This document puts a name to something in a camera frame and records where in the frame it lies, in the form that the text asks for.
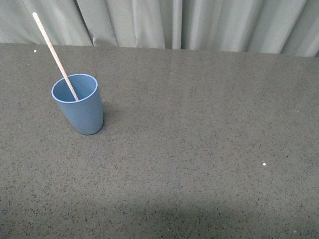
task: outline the speckled straw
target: speckled straw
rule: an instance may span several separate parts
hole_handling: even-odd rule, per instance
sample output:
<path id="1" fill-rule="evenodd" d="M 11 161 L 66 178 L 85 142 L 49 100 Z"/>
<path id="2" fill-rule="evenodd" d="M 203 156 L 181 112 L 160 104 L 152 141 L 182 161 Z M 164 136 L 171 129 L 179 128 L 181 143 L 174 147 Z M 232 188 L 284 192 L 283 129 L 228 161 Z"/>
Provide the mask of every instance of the speckled straw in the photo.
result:
<path id="1" fill-rule="evenodd" d="M 48 45 L 48 47 L 49 47 L 49 49 L 51 51 L 51 54 L 52 54 L 56 64 L 58 65 L 58 67 L 59 67 L 59 69 L 60 69 L 60 71 L 61 71 L 61 73 L 62 73 L 62 75 L 63 75 L 63 77 L 64 77 L 64 79 L 66 81 L 66 84 L 68 85 L 70 91 L 72 92 L 72 95 L 73 95 L 74 99 L 76 101 L 78 101 L 79 98 L 77 97 L 77 95 L 76 95 L 76 93 L 75 93 L 75 91 L 74 91 L 74 89 L 72 87 L 72 84 L 71 84 L 71 82 L 70 82 L 70 80 L 68 78 L 68 75 L 65 73 L 65 70 L 64 70 L 64 68 L 63 68 L 63 66 L 62 66 L 62 64 L 60 62 L 60 59 L 59 59 L 58 55 L 56 54 L 56 52 L 55 52 L 55 50 L 53 48 L 53 45 L 52 45 L 48 35 L 46 34 L 45 30 L 44 30 L 44 27 L 42 25 L 42 22 L 40 21 L 40 18 L 38 16 L 38 14 L 36 12 L 34 12 L 34 13 L 32 13 L 32 15 L 33 15 L 33 18 L 34 18 L 36 24 L 38 25 L 41 33 L 42 33 L 42 36 L 43 36 L 46 44 Z"/>

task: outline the speckled countertop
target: speckled countertop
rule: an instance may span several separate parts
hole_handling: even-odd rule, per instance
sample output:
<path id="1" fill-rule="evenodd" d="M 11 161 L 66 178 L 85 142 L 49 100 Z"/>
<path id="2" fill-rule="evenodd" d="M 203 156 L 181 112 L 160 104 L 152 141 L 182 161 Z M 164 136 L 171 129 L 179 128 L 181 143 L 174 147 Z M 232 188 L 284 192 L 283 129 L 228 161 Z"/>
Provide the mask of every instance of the speckled countertop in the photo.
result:
<path id="1" fill-rule="evenodd" d="M 319 238 L 319 59 L 56 51 L 105 123 L 64 118 L 46 46 L 0 44 L 0 238 Z"/>

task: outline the straw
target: straw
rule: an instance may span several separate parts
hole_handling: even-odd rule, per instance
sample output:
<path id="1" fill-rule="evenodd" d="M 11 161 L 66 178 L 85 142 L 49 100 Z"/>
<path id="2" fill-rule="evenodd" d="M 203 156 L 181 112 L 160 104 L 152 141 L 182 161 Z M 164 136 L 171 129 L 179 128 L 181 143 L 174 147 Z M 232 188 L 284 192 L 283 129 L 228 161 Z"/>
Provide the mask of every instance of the straw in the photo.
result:
<path id="1" fill-rule="evenodd" d="M 54 48 L 52 46 L 52 43 L 51 43 L 48 35 L 46 34 L 45 30 L 44 30 L 44 27 L 43 27 L 43 25 L 42 25 L 42 23 L 40 21 L 40 18 L 38 16 L 38 14 L 36 12 L 34 12 L 34 13 L 32 13 L 32 15 L 33 15 L 33 18 L 34 18 L 36 24 L 38 25 L 41 33 L 42 33 L 42 36 L 44 37 L 44 40 L 45 40 L 46 44 L 48 45 L 48 47 L 49 47 L 49 49 L 50 49 L 50 51 L 52 53 L 52 56 L 53 56 L 56 64 L 58 65 L 58 67 L 59 67 L 59 69 L 60 69 L 60 71 L 61 71 L 61 73 L 62 73 L 62 75 L 63 75 L 63 77 L 64 77 L 64 79 L 66 81 L 66 84 L 68 85 L 68 87 L 69 87 L 74 99 L 76 101 L 78 101 L 79 98 L 77 97 L 77 95 L 76 95 L 76 93 L 75 93 L 75 91 L 74 91 L 74 89 L 73 89 L 73 87 L 71 85 L 71 82 L 70 82 L 70 80 L 68 78 L 68 75 L 65 73 L 65 70 L 64 70 L 64 68 L 63 68 L 63 66 L 62 66 L 62 64 L 61 64 L 61 62 L 60 62 L 60 60 L 58 58 L 58 55 L 56 54 L 56 52 L 55 52 L 55 50 L 54 50 Z"/>

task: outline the white straw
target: white straw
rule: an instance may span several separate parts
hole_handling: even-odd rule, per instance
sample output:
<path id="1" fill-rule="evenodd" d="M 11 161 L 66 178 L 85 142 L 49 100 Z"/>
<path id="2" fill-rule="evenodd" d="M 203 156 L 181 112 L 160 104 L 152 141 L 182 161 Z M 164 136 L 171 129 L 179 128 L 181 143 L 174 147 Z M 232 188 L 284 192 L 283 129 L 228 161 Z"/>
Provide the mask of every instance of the white straw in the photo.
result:
<path id="1" fill-rule="evenodd" d="M 56 54 L 56 52 L 55 52 L 55 50 L 54 50 L 54 48 L 52 46 L 52 43 L 51 43 L 48 35 L 46 34 L 45 30 L 44 30 L 44 27 L 43 27 L 43 25 L 42 25 L 42 23 L 40 21 L 40 18 L 38 16 L 38 14 L 36 12 L 34 12 L 34 13 L 32 13 L 32 15 L 33 15 L 33 18 L 34 18 L 36 24 L 38 25 L 41 33 L 42 33 L 42 36 L 44 37 L 44 40 L 45 40 L 46 44 L 48 45 L 48 47 L 49 47 L 49 49 L 50 49 L 50 51 L 52 53 L 52 56 L 53 56 L 56 64 L 58 65 L 58 67 L 59 67 L 59 69 L 60 69 L 60 71 L 61 71 L 61 73 L 62 73 L 62 75 L 63 75 L 63 77 L 64 77 L 64 79 L 66 81 L 66 84 L 68 85 L 70 91 L 72 92 L 72 95 L 73 95 L 74 99 L 76 101 L 78 101 L 79 98 L 77 97 L 77 95 L 76 95 L 76 93 L 75 93 L 75 91 L 74 91 L 74 89 L 73 89 L 73 87 L 71 85 L 71 82 L 70 82 L 70 80 L 68 78 L 68 75 L 65 73 L 65 70 L 64 70 L 64 68 L 63 68 L 63 66 L 62 66 L 62 64 L 61 64 L 61 62 L 60 62 L 60 60 L 58 58 L 58 55 Z"/>

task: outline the plastic cup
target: plastic cup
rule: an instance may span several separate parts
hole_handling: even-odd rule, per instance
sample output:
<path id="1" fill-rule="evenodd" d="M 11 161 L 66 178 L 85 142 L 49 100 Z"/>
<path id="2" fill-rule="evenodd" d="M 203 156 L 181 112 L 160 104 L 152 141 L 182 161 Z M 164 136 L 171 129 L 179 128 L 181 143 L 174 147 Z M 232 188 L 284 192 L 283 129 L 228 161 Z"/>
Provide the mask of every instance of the plastic cup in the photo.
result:
<path id="1" fill-rule="evenodd" d="M 52 96 L 73 127 L 81 134 L 98 132 L 103 125 L 103 106 L 97 80 L 86 74 L 68 76 L 79 100 L 75 101 L 64 78 L 52 87 Z"/>

